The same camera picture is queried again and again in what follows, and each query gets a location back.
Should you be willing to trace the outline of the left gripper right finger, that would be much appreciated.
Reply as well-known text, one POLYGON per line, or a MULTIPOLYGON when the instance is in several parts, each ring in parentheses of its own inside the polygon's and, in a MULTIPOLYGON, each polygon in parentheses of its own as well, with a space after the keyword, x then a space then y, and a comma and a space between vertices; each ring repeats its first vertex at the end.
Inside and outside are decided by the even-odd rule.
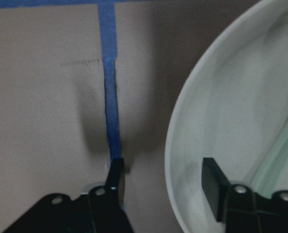
POLYGON ((222 222, 229 181, 214 158, 203 158, 202 188, 217 222, 222 222))

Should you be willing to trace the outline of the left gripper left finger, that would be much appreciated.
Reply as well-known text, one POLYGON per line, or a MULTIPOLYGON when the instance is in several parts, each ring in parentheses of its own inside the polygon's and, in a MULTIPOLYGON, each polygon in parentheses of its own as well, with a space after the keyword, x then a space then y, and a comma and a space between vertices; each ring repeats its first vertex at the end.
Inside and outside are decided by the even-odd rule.
POLYGON ((123 158, 112 160, 105 182, 105 190, 114 203, 118 204, 120 209, 123 209, 125 194, 125 166, 123 158))

